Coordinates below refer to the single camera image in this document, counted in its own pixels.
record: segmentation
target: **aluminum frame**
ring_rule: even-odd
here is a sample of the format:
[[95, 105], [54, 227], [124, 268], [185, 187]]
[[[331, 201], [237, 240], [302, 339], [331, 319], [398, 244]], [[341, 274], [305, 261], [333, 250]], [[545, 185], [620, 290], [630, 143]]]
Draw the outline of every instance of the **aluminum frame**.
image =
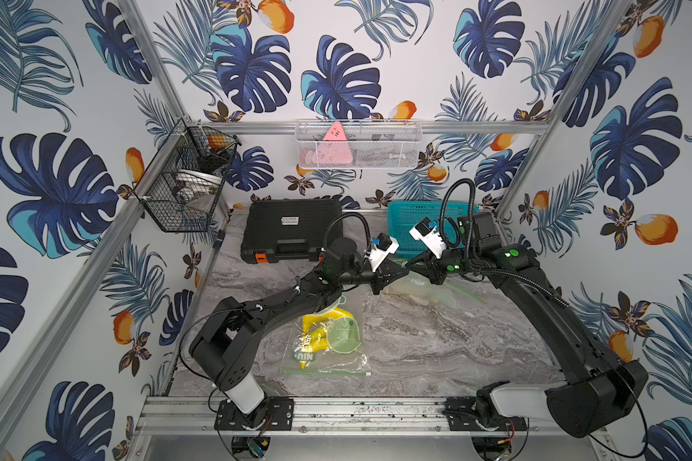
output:
[[[143, 196], [151, 188], [181, 136], [179, 133], [171, 134], [157, 152], [138, 183], [136, 191], [139, 196]], [[113, 225], [102, 235], [102, 240], [80, 269], [69, 290], [28, 346], [27, 354], [7, 379], [6, 386], [0, 390], [0, 459], [3, 447], [100, 288], [102, 279], [143, 211], [143, 205], [138, 200], [128, 200], [124, 204], [113, 220]]]
[[[446, 133], [515, 133], [515, 134], [544, 134], [547, 128], [545, 122], [519, 122], [513, 120], [499, 122], [445, 122], [437, 120], [414, 120], [423, 128], [423, 134]], [[292, 122], [204, 122], [197, 123], [219, 131], [232, 134], [289, 134], [294, 135], [297, 121]]]
[[[218, 408], [223, 396], [211, 398]], [[149, 397], [138, 418], [137, 435], [212, 435], [215, 415], [207, 407], [207, 397]], [[406, 397], [293, 397], [295, 402], [290, 431], [267, 434], [292, 437], [312, 436], [450, 436], [498, 437], [502, 431], [451, 431], [444, 398]], [[258, 431], [221, 431], [223, 435], [256, 435]], [[553, 421], [531, 419], [529, 435], [566, 435]], [[607, 437], [607, 430], [593, 434]]]
[[617, 29], [620, 20], [625, 16], [631, 3], [629, 0], [612, 0], [610, 3], [608, 10], [598, 25], [598, 29], [587, 43], [579, 62], [572, 71], [569, 82], [559, 97], [559, 101], [551, 110], [551, 115], [548, 117], [548, 129], [541, 135], [534, 148], [530, 149], [526, 154], [526, 159], [520, 165], [520, 169], [515, 174], [507, 192], [505, 192], [505, 198], [502, 199], [502, 203], [497, 208], [496, 216], [504, 216], [511, 207], [515, 197], [523, 187], [529, 172], [533, 170], [533, 166], [542, 155], [546, 144], [549, 143], [554, 133], [564, 123], [563, 118], [569, 112], [574, 99], [590, 76], [592, 69], [597, 64], [597, 60], [600, 59], [603, 51], [605, 51], [612, 34]]

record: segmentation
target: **marble tabletop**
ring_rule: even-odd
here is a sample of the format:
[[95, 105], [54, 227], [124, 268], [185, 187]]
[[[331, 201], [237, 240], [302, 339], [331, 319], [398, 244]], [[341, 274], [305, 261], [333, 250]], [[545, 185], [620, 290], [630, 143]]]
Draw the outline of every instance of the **marble tabletop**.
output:
[[[387, 231], [386, 213], [364, 215], [372, 235]], [[197, 318], [212, 312], [226, 297], [242, 302], [284, 290], [294, 284], [295, 276], [313, 268], [314, 263], [306, 260], [244, 263], [240, 245], [247, 216], [246, 210], [235, 210], [231, 216], [215, 267], [205, 289], [198, 292], [202, 298]], [[363, 248], [359, 220], [344, 220], [344, 234]], [[348, 293], [349, 309], [361, 309], [360, 350], [367, 356], [369, 375], [282, 373], [286, 344], [299, 320], [262, 340], [252, 372], [267, 393], [298, 396], [460, 396], [501, 380], [536, 384], [562, 380], [541, 337], [491, 283], [452, 277], [444, 285], [432, 286], [421, 284], [419, 277], [399, 280], [379, 296], [373, 296], [368, 286]], [[188, 343], [195, 330], [187, 335]], [[186, 360], [193, 364], [186, 348]], [[178, 364], [169, 395], [207, 396], [211, 390], [210, 382]]]

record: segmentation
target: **orange fruit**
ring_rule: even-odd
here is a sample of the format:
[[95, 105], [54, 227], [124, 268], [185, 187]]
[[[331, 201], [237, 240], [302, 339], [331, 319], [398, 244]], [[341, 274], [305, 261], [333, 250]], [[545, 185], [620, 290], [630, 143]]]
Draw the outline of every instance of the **orange fruit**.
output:
[[113, 333], [119, 345], [130, 343], [130, 328], [133, 326], [133, 316], [124, 310], [113, 319]]
[[305, 170], [304, 168], [300, 168], [300, 167], [299, 167], [299, 164], [295, 167], [295, 170], [297, 170], [297, 174], [299, 174], [299, 175], [302, 176], [303, 178], [304, 178], [305, 175], [307, 175], [309, 172], [313, 171], [313, 170]]
[[637, 58], [644, 58], [654, 52], [661, 44], [661, 34], [664, 33], [664, 18], [651, 16], [646, 18], [635, 30], [635, 45], [633, 51]]
[[444, 167], [438, 164], [431, 165], [431, 168], [428, 169], [428, 179], [434, 182], [439, 182], [443, 178], [446, 177], [446, 175], [449, 172], [446, 171]]
[[533, 198], [533, 206], [544, 209], [545, 207], [548, 207], [548, 191], [547, 190], [540, 190], [536, 193], [536, 196]]
[[417, 109], [413, 101], [403, 101], [389, 113], [388, 119], [408, 120]]
[[644, 215], [635, 222], [635, 233], [647, 245], [670, 244], [677, 232], [677, 222], [668, 215]]
[[136, 148], [130, 148], [125, 152], [125, 167], [128, 170], [128, 177], [138, 184], [144, 175], [144, 160], [141, 152]]
[[225, 134], [209, 134], [208, 135], [208, 144], [210, 144], [210, 148], [214, 151], [217, 151], [218, 149], [222, 149], [231, 143], [233, 143], [233, 139], [230, 136], [226, 136]]
[[620, 356], [623, 362], [633, 360], [633, 339], [624, 331], [616, 331], [610, 335], [607, 345]]
[[494, 142], [490, 144], [489, 148], [492, 149], [495, 152], [500, 152], [504, 151], [505, 149], [510, 147], [510, 144], [515, 141], [515, 134], [509, 133], [509, 134], [498, 134], [497, 137], [494, 139]]
[[259, 17], [269, 29], [280, 34], [291, 31], [295, 24], [295, 15], [282, 0], [262, 0], [259, 3]]

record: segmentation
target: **black cable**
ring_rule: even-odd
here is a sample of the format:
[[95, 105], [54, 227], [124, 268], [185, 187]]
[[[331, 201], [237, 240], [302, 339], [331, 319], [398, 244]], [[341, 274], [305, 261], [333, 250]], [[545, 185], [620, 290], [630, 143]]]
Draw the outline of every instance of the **black cable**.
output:
[[644, 455], [644, 453], [646, 453], [646, 449], [649, 447], [649, 425], [648, 425], [648, 423], [646, 422], [646, 416], [644, 416], [644, 409], [642, 409], [642, 408], [640, 407], [640, 403], [638, 402], [638, 397], [635, 396], [635, 392], [633, 392], [633, 389], [631, 388], [631, 386], [628, 384], [628, 382], [625, 380], [625, 378], [623, 378], [623, 375], [621, 375], [620, 373], [618, 373], [618, 370], [617, 370], [617, 369], [612, 369], [612, 371], [614, 371], [614, 372], [618, 375], [618, 378], [620, 378], [620, 379], [622, 380], [623, 384], [625, 384], [625, 386], [628, 388], [628, 390], [630, 391], [631, 395], [633, 396], [633, 399], [635, 400], [636, 406], [638, 407], [638, 412], [640, 413], [640, 419], [641, 419], [641, 420], [643, 421], [643, 423], [644, 423], [644, 447], [641, 448], [641, 450], [638, 452], [638, 454], [634, 454], [634, 455], [622, 454], [622, 453], [620, 453], [620, 452], [618, 452], [618, 451], [613, 450], [612, 448], [610, 448], [609, 446], [607, 446], [607, 445], [605, 445], [604, 443], [600, 442], [599, 440], [597, 440], [597, 438], [595, 438], [594, 435], [590, 434], [590, 437], [592, 438], [592, 440], [596, 441], [596, 442], [599, 443], [601, 446], [603, 446], [603, 447], [605, 447], [606, 449], [610, 450], [612, 453], [617, 454], [618, 456], [621, 456], [621, 457], [624, 457], [624, 458], [628, 458], [628, 459], [640, 458], [641, 456]]
[[236, 456], [233, 456], [233, 452], [228, 448], [226, 443], [223, 442], [223, 436], [221, 435], [221, 431], [219, 431], [218, 429], [215, 429], [215, 431], [218, 433], [218, 438], [221, 439], [221, 443], [223, 444], [223, 448], [225, 448], [226, 451], [228, 451], [228, 454], [231, 455], [231, 459], [236, 459]]
[[513, 459], [517, 458], [518, 455], [520, 454], [520, 452], [523, 451], [523, 448], [526, 447], [526, 443], [528, 442], [528, 432], [530, 429], [531, 429], [531, 419], [529, 418], [529, 419], [526, 419], [526, 439], [523, 440], [523, 444], [520, 446], [520, 449], [518, 450], [518, 452], [516, 454], [514, 454], [513, 457], [511, 457], [507, 461], [513, 461]]
[[212, 398], [212, 395], [213, 395], [213, 394], [215, 393], [215, 391], [217, 391], [217, 390], [218, 390], [217, 387], [213, 388], [212, 392], [210, 392], [210, 395], [208, 395], [208, 408], [209, 408], [213, 413], [215, 413], [216, 415], [218, 414], [218, 412], [212, 409], [212, 406], [210, 405], [210, 399]]
[[[477, 188], [474, 186], [474, 181], [470, 180], [469, 178], [462, 178], [456, 182], [454, 182], [451, 187], [449, 187], [449, 190], [446, 191], [446, 194], [443, 196], [443, 200], [441, 201], [441, 212], [438, 215], [438, 234], [441, 235], [441, 238], [443, 239], [444, 242], [447, 242], [449, 239], [446, 236], [446, 233], [443, 231], [443, 218], [446, 216], [446, 207], [449, 204], [449, 197], [451, 196], [452, 192], [462, 184], [468, 184], [469, 185], [469, 200], [468, 200], [468, 209], [466, 210], [466, 215], [467, 215], [467, 222], [466, 225], [469, 227], [465, 234], [466, 239], [464, 240], [464, 252], [463, 252], [463, 259], [468, 260], [469, 259], [469, 243], [471, 242], [471, 235], [474, 233], [474, 196], [477, 194]], [[474, 253], [474, 256], [476, 255], [476, 250], [472, 249], [472, 252]]]
[[554, 300], [554, 302], [563, 308], [569, 308], [569, 303], [566, 302], [563, 298], [559, 296], [558, 293], [556, 293], [554, 290], [548, 289], [541, 285], [540, 283], [536, 282], [535, 280], [531, 280], [527, 277], [524, 277], [521, 274], [518, 274], [517, 272], [513, 271], [508, 271], [505, 269], [496, 269], [496, 268], [491, 268], [491, 269], [479, 269], [480, 274], [485, 274], [485, 275], [504, 275], [506, 277], [513, 277], [518, 280], [523, 281], [524, 283], [534, 287], [538, 291], [544, 293], [547, 297], [551, 298]]
[[459, 246], [459, 244], [461, 244], [461, 232], [459, 232], [459, 225], [456, 224], [456, 221], [454, 221], [454, 218], [452, 218], [450, 216], [444, 217], [444, 219], [446, 219], [449, 222], [449, 224], [451, 224], [451, 226], [454, 228], [454, 233], [456, 234], [456, 241], [455, 242], [452, 242], [451, 240], [449, 240], [448, 235], [446, 235], [446, 238], [444, 239], [444, 241], [446, 242], [446, 245], [449, 248], [456, 248], [457, 246]]
[[361, 223], [364, 225], [364, 234], [367, 237], [367, 251], [366, 254], [369, 254], [369, 246], [372, 244], [372, 235], [369, 234], [369, 223], [367, 222], [367, 218], [362, 216], [360, 213], [356, 212], [348, 212], [344, 213], [343, 215], [337, 217], [331, 223], [328, 225], [328, 227], [325, 228], [325, 234], [323, 235], [323, 250], [325, 250], [328, 247], [328, 234], [331, 233], [331, 229], [333, 226], [335, 226], [339, 221], [344, 220], [347, 217], [358, 217], [361, 220]]

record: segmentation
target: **white wall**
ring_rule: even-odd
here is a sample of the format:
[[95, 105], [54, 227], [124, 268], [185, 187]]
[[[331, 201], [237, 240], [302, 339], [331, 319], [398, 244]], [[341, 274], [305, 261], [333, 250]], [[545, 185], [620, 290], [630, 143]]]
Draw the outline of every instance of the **white wall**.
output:
[[[640, 401], [646, 412], [649, 436], [655, 445], [646, 459], [662, 459], [664, 449], [677, 453], [680, 443], [675, 443], [671, 436], [675, 426], [681, 428], [685, 435], [683, 440], [687, 440], [681, 444], [692, 445], [692, 353], [686, 352], [687, 349], [692, 351], [692, 326], [684, 327], [685, 330], [667, 327], [667, 322], [673, 325], [674, 318], [692, 323], [692, 137], [687, 139], [692, 136], [692, 2], [665, 4], [681, 7], [675, 19], [673, 14], [667, 16], [665, 10], [656, 7], [646, 11], [640, 19], [649, 24], [665, 23], [660, 45], [653, 47], [650, 55], [633, 58], [636, 28], [619, 39], [613, 55], [626, 53], [635, 59], [630, 76], [622, 78], [615, 97], [608, 100], [585, 126], [562, 125], [554, 132], [540, 160], [523, 182], [521, 193], [514, 197], [511, 217], [505, 216], [511, 218], [509, 229], [514, 240], [524, 235], [541, 253], [540, 261], [549, 279], [554, 286], [562, 288], [564, 297], [576, 306], [578, 313], [586, 314], [584, 318], [590, 327], [606, 340], [611, 334], [615, 335], [614, 349], [618, 353], [630, 353], [649, 371], [649, 383]], [[661, 20], [649, 19], [657, 15], [664, 16]], [[618, 67], [617, 72], [624, 75], [621, 69]], [[639, 100], [661, 78], [668, 78], [672, 88], [656, 92], [650, 100]], [[650, 120], [634, 115], [640, 114], [633, 111], [637, 100], [652, 108], [653, 114], [648, 115]], [[662, 111], [661, 104], [667, 100], [669, 109]], [[598, 130], [600, 136], [605, 135], [607, 130], [600, 127], [614, 120], [616, 114], [624, 114], [623, 123], [634, 126], [628, 129], [622, 142], [643, 155], [629, 173], [609, 163], [610, 159], [635, 159], [636, 154], [631, 152], [622, 156], [620, 145], [616, 143], [609, 143], [611, 153], [608, 157], [595, 162], [593, 136]], [[635, 127], [641, 126], [645, 129], [636, 133]], [[612, 130], [622, 133], [615, 127]], [[592, 165], [589, 187], [585, 191], [589, 203], [584, 202], [585, 197], [573, 198], [573, 188], [566, 192], [560, 190], [564, 180], [579, 174], [581, 165], [587, 162]], [[602, 172], [606, 168], [615, 171], [615, 178], [604, 178]], [[657, 172], [661, 171], [663, 175], [657, 180]], [[622, 178], [622, 190], [628, 190], [626, 185], [632, 187], [633, 180], [639, 177], [645, 179], [642, 183], [645, 187], [631, 188], [627, 195], [615, 192], [617, 179]], [[533, 204], [539, 191], [549, 192], [550, 203], [545, 208], [534, 206], [531, 223], [519, 222], [521, 210], [518, 206], [523, 205], [525, 194]], [[621, 196], [633, 203], [634, 210], [628, 221], [626, 244], [616, 249], [615, 233], [601, 235], [601, 231], [614, 224], [605, 215], [604, 207], [619, 213], [624, 202]], [[567, 217], [574, 215], [574, 210], [581, 213], [569, 221], [560, 213], [552, 213], [555, 207], [567, 212]], [[645, 225], [645, 216], [650, 215], [669, 217], [656, 219], [655, 222], [661, 224], [656, 228]], [[566, 234], [564, 226], [572, 225], [571, 235]], [[549, 231], [548, 235], [557, 232], [561, 236], [557, 246], [549, 244], [552, 240], [544, 239], [544, 228]], [[585, 299], [582, 285], [589, 299]], [[625, 293], [632, 306], [644, 302], [638, 306], [646, 306], [645, 313], [632, 318], [644, 321], [643, 325], [633, 328], [615, 320], [616, 309], [621, 307], [619, 292]], [[671, 309], [668, 317], [664, 306]], [[681, 349], [678, 353], [664, 353], [661, 346], [671, 347], [672, 351]], [[640, 450], [644, 430], [636, 410], [609, 429], [624, 453]], [[684, 450], [664, 459], [692, 459], [692, 451]]]

